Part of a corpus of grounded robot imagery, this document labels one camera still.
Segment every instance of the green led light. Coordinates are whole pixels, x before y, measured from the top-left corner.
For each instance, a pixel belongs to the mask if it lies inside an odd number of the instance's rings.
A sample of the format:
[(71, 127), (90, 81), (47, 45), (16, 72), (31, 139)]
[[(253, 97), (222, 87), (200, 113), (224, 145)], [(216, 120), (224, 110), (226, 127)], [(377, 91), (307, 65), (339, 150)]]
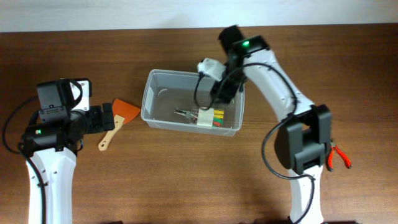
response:
[(243, 43), (242, 43), (242, 46), (243, 47), (249, 47), (249, 45), (250, 45), (250, 42), (247, 40), (247, 41), (244, 41)]

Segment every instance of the wooden handle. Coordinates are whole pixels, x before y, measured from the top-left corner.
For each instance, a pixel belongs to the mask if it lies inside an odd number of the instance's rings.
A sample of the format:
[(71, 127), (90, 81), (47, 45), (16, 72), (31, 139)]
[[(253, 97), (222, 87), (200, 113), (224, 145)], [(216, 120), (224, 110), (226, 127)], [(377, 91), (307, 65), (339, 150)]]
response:
[(100, 149), (100, 151), (105, 151), (108, 148), (108, 145), (111, 142), (113, 136), (123, 126), (124, 118), (122, 116), (115, 115), (113, 120), (114, 120), (114, 129), (112, 131), (108, 131), (104, 139), (102, 139), (102, 141), (98, 144), (98, 149)]

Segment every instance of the white wall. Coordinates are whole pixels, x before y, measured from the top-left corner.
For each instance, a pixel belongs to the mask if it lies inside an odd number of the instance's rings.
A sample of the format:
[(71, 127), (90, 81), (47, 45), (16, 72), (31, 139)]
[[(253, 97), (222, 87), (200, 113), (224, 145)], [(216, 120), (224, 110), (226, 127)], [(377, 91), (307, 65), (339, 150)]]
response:
[(0, 32), (398, 22), (398, 0), (0, 0)]

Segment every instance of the yellow marker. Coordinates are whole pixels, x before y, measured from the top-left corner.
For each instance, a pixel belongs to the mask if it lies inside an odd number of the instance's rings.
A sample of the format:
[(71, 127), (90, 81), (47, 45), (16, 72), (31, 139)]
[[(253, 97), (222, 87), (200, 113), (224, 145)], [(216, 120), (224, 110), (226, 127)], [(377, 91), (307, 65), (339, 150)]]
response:
[(214, 110), (214, 114), (224, 115), (224, 111), (223, 110)]
[(224, 115), (222, 115), (222, 114), (214, 114), (214, 118), (223, 119)]

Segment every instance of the red-handled pliers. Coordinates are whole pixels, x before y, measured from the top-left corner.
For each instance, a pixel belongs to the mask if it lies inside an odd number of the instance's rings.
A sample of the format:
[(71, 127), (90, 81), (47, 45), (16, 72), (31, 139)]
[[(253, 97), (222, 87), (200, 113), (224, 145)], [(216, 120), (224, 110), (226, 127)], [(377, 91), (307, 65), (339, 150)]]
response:
[(343, 153), (343, 151), (341, 151), (341, 150), (337, 147), (337, 145), (336, 145), (336, 143), (335, 143), (335, 141), (334, 141), (333, 139), (330, 140), (330, 150), (331, 150), (331, 152), (330, 152), (330, 154), (329, 154), (329, 156), (328, 156), (327, 163), (326, 163), (326, 164), (327, 164), (327, 168), (328, 168), (328, 170), (329, 170), (330, 172), (333, 171), (333, 155), (334, 155), (335, 151), (336, 151), (337, 154), (339, 154), (339, 156), (343, 159), (343, 161), (344, 161), (346, 167), (347, 167), (348, 169), (351, 168), (351, 161), (350, 161), (350, 159), (348, 158), (348, 156), (347, 156), (345, 153)]

